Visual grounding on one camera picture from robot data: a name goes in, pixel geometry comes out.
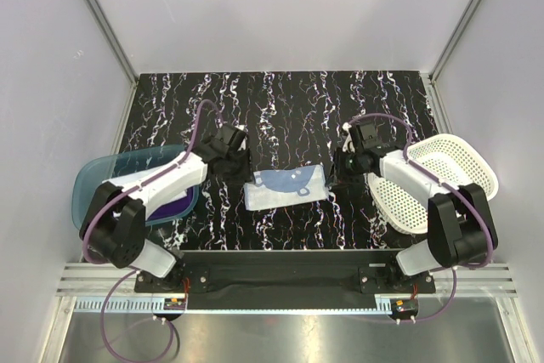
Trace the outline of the purple towel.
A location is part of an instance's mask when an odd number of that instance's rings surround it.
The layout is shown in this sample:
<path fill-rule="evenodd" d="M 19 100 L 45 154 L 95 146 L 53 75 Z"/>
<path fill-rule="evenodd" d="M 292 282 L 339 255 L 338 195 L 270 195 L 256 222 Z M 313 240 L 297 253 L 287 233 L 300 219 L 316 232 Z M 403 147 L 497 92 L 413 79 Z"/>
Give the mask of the purple towel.
<path fill-rule="evenodd" d="M 186 196 L 160 206 L 149 217 L 149 220 L 171 218 L 186 213 L 193 205 L 194 191 L 190 190 Z"/>

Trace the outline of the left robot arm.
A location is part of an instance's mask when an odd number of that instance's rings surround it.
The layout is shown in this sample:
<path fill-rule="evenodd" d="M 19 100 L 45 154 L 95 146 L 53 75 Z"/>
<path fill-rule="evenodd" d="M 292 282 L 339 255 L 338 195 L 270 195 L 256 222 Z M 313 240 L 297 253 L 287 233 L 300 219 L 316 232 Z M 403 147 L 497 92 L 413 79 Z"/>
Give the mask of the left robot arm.
<path fill-rule="evenodd" d="M 164 291 L 177 290 L 184 279 L 180 258 L 148 240 L 145 225 L 157 210 L 210 175 L 235 184 L 254 180 L 245 128 L 224 124 L 213 136 L 128 182 L 107 179 L 100 184 L 80 228 L 85 259 L 144 271 Z"/>

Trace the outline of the light blue towel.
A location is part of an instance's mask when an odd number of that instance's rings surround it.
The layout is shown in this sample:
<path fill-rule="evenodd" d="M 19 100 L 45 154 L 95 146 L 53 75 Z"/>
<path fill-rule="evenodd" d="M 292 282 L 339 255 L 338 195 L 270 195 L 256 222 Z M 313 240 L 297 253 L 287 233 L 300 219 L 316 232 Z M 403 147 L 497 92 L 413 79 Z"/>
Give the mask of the light blue towel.
<path fill-rule="evenodd" d="M 254 182 L 244 184 L 247 211 L 264 211 L 324 201 L 329 196 L 321 165 L 257 171 L 254 179 Z"/>

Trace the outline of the white towel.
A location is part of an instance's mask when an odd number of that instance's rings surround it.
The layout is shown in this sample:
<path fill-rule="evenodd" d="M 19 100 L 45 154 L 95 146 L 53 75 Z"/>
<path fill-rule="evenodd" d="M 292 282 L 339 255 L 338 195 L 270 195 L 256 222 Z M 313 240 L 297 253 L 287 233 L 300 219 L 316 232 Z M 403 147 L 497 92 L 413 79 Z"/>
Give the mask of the white towel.
<path fill-rule="evenodd" d="M 137 173 L 130 173 L 123 176 L 118 176 L 115 178 L 108 179 L 109 182 L 111 182 L 113 185 L 116 186 L 127 186 L 128 184 L 131 184 L 132 182 L 135 182 L 141 178 L 147 178 L 151 173 L 151 170 L 148 171 L 141 171 Z M 180 191 L 174 198 L 171 199 L 171 201 L 177 201 L 179 199 L 184 199 L 187 196 L 187 192 Z"/>

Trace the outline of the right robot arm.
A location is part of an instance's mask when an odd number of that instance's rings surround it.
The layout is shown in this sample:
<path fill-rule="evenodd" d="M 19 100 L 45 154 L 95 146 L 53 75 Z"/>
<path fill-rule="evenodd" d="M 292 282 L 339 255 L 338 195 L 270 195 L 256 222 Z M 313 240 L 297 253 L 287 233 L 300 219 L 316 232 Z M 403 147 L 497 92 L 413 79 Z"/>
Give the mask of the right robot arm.
<path fill-rule="evenodd" d="M 373 123 L 343 124 L 328 184 L 367 184 L 386 221 L 424 240 L 399 251 L 386 270 L 396 292 L 426 272 L 482 268 L 498 247 L 489 202 L 498 179 L 464 139 L 440 133 L 400 148 L 383 142 Z"/>

